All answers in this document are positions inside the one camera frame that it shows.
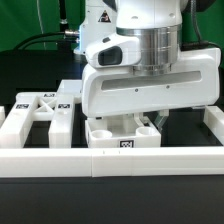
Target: silver metal cylinder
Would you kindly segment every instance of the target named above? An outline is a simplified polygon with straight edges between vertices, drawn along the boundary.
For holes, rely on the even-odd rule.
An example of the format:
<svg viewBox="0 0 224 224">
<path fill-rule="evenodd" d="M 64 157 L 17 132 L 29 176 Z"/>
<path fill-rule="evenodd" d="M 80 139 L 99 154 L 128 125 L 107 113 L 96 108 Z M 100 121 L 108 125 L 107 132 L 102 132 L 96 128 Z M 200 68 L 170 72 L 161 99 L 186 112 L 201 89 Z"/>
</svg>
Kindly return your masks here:
<svg viewBox="0 0 224 224">
<path fill-rule="evenodd" d="M 121 29 L 117 34 L 138 37 L 141 44 L 140 63 L 134 66 L 136 75 L 162 75 L 177 61 L 181 25 L 158 29 Z"/>
</svg>

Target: black label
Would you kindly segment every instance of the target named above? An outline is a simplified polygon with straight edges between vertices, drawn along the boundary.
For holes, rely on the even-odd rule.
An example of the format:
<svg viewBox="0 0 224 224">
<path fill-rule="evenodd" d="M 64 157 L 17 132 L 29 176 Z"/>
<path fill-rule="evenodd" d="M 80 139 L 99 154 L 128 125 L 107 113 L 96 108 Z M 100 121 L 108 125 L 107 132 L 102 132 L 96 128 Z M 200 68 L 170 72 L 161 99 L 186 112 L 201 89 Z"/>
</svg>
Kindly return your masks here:
<svg viewBox="0 0 224 224">
<path fill-rule="evenodd" d="M 120 141 L 120 148 L 134 148 L 134 140 Z"/>
<path fill-rule="evenodd" d="M 55 97 L 54 93 L 45 93 L 44 97 Z"/>
<path fill-rule="evenodd" d="M 28 109 L 29 104 L 18 104 L 16 105 L 16 109 Z"/>
<path fill-rule="evenodd" d="M 71 108 L 70 104 L 59 104 L 58 109 L 69 109 Z"/>
</svg>

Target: green wall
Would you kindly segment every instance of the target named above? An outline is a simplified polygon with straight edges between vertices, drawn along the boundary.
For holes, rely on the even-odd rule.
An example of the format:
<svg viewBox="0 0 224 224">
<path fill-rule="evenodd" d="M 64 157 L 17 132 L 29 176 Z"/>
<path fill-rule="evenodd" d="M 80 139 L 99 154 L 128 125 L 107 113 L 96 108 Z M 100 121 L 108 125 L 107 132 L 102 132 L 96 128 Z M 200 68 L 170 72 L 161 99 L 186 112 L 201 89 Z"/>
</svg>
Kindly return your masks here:
<svg viewBox="0 0 224 224">
<path fill-rule="evenodd" d="M 84 2 L 66 0 L 70 28 L 77 29 L 83 21 Z M 39 0 L 39 5 L 44 32 L 59 31 L 58 0 Z M 12 49 L 22 40 L 40 33 L 36 0 L 0 0 L 0 51 Z"/>
<path fill-rule="evenodd" d="M 44 31 L 58 31 L 58 0 L 39 0 L 39 2 Z M 84 4 L 85 0 L 66 0 L 67 18 L 71 28 L 77 29 L 83 21 Z M 203 39 L 216 42 L 222 47 L 224 47 L 223 12 L 224 1 L 217 0 L 206 12 L 198 13 Z M 195 40 L 190 16 L 184 15 L 183 18 L 183 41 Z M 25 38 L 40 33 L 36 0 L 0 0 L 0 51 L 12 49 Z"/>
</svg>

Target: warning label sticker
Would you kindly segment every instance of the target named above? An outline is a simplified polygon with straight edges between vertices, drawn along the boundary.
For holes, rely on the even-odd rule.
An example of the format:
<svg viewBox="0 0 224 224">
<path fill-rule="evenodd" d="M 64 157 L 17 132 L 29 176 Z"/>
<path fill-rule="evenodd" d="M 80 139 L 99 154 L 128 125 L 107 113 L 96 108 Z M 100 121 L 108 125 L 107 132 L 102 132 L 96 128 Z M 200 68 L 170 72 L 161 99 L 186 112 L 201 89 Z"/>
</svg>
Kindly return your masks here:
<svg viewBox="0 0 224 224">
<path fill-rule="evenodd" d="M 102 16 L 100 17 L 100 19 L 98 20 L 99 23 L 111 23 L 110 21 L 110 17 L 107 14 L 107 11 L 104 10 Z"/>
</svg>

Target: black table surface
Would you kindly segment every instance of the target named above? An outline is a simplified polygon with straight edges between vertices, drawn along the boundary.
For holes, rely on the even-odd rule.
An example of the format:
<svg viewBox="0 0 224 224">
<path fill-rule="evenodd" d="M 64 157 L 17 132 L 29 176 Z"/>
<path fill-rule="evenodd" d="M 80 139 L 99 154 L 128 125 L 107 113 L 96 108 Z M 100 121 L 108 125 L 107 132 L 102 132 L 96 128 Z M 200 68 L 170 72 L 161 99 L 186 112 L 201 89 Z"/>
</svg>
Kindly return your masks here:
<svg viewBox="0 0 224 224">
<path fill-rule="evenodd" d="M 18 92 L 57 91 L 62 79 L 81 79 L 84 66 L 72 52 L 1 52 L 0 105 L 8 113 Z M 162 147 L 220 146 L 203 124 L 203 113 L 170 111 Z M 84 120 L 77 106 L 72 147 L 86 147 Z M 25 147 L 47 147 L 48 128 L 48 122 L 34 122 Z M 1 224 L 223 224 L 223 210 L 223 175 L 0 178 Z"/>
</svg>

